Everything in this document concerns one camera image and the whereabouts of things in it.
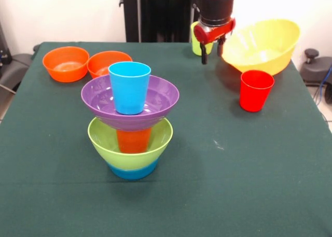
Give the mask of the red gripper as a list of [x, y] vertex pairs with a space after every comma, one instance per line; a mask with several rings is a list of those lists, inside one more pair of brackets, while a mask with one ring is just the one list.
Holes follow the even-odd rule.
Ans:
[[200, 42], [201, 61], [203, 65], [206, 65], [208, 62], [208, 54], [205, 44], [209, 44], [218, 40], [217, 55], [220, 57], [222, 55], [223, 45], [225, 43], [224, 35], [230, 33], [234, 29], [235, 24], [235, 18], [231, 18], [226, 24], [221, 26], [210, 27], [199, 21], [199, 23], [194, 27], [194, 35], [197, 41]]

